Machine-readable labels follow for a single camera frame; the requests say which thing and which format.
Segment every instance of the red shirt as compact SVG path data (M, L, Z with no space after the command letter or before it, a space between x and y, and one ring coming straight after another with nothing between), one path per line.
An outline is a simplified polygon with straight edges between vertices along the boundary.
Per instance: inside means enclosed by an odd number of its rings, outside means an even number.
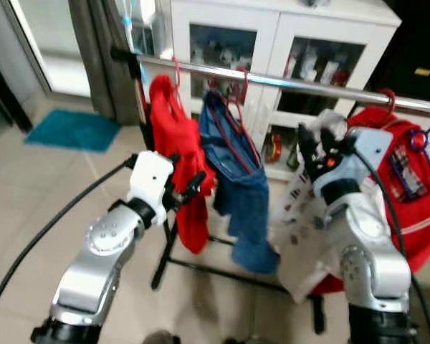
M206 163L195 120L187 118L177 103L171 78L157 76L150 86L151 123L155 149L163 156L180 154L172 182L177 191L185 191L188 182L200 171L206 172L201 192L181 207L176 215L178 234L183 245L199 253L209 240L205 196L215 187L215 172Z

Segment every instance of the tiled floor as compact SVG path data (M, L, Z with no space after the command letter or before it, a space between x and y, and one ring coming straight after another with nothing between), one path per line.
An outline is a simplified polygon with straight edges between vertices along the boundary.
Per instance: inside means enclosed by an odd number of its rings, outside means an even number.
M50 108L61 107L77 108L73 103L46 102L37 107L36 118ZM23 138L16 128L0 136L0 279L56 211L130 153L144 149L137 128L123 128L106 154L24 145ZM90 194L25 259L0 301L0 343L29 343L32 328L48 314L65 267L80 249L83 231L114 200L126 195L129 173L122 171ZM282 183L271 182L272 200L282 188ZM218 233L226 226L212 211L209 223ZM245 339L253 335L277 343L346 343L343 294L325 298L328 330L316 336L309 302L295 305L287 295L261 287L169 265L160 289L152 291L150 280L163 244L161 229L148 230L124 267L101 343L140 343L147 334L162 328L179 334L183 344L218 344L228 336ZM197 257L179 243L174 251L176 257L246 273L231 262L229 248L219 244L211 244ZM430 304L430 263L419 279ZM415 300L413 306L415 314L420 314Z

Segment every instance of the gray curtain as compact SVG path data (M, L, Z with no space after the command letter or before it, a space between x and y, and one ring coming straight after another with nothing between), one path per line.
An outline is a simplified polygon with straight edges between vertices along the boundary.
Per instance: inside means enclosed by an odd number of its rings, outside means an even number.
M120 124L138 124L135 81L127 63L110 57L112 45L129 50L115 1L69 0L69 5L94 109Z

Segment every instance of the black rack leg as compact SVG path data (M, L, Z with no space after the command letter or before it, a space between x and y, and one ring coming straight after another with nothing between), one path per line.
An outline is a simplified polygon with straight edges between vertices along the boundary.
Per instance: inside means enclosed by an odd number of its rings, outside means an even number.
M159 261L158 268L155 272L155 275L153 276L153 279L151 280L151 289L156 290L159 287L159 284L161 283L161 279L163 278L164 270L166 269L166 265L169 261L169 258L171 256L173 244L175 243L175 239L177 237L177 222L173 224L172 230L170 230L170 234L167 235L169 232L169 224L166 220L164 222L164 231L166 232L166 247L164 247L163 255L161 256L161 260Z
M308 296L312 303L312 310L314 315L314 332L321 335L325 332L325 313L323 312L323 296L310 295Z

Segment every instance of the black cable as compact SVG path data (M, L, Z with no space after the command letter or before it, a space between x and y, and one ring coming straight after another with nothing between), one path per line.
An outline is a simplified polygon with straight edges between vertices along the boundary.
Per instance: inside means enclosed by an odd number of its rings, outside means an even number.
M78 196L76 196L73 200L71 200L59 213L56 214L55 217L48 222L46 226L43 227L41 231L30 241L30 243L25 246L25 248L21 251L19 256L14 260L13 265L8 269L8 272L5 274L5 277L0 283L0 297L6 286L8 285L11 277L22 263L27 254L34 248L34 246L42 239L42 237L71 209L73 208L79 201L81 201L86 195L89 194L92 190L97 188L101 183L109 179L109 177L113 176L117 172L119 172L124 167L133 168L135 164L135 160L137 160L137 155L133 154L128 160L122 162L120 165L115 167L110 172L106 173L104 176L100 177L94 183L89 185L84 191L82 191Z
M390 214L392 216L393 221L393 229L395 230L396 236L398 238L398 243L400 244L400 253L406 258L406 261L408 261L408 257L406 254L406 245L404 242L403 233L401 233L401 225L400 221L398 220L398 216L395 212L395 208L393 207L393 202L390 196L388 195L387 189L385 184L382 182L381 177L379 177L378 172L375 170L375 168L370 164L370 162L363 156L362 153L360 153L357 149L353 149L353 153L361 160L363 165L366 166L366 168L370 171L371 175L376 180L376 183L379 185L379 187L382 190L383 197L387 203L388 210L390 211ZM414 277L413 272L411 271L411 281L413 284L413 288L415 289L417 296L419 297L419 301L421 303L422 310L424 312L425 320L427 323L427 327L429 328L430 332L430 311L429 307L426 303L424 294L422 293L421 286L417 282L416 278Z

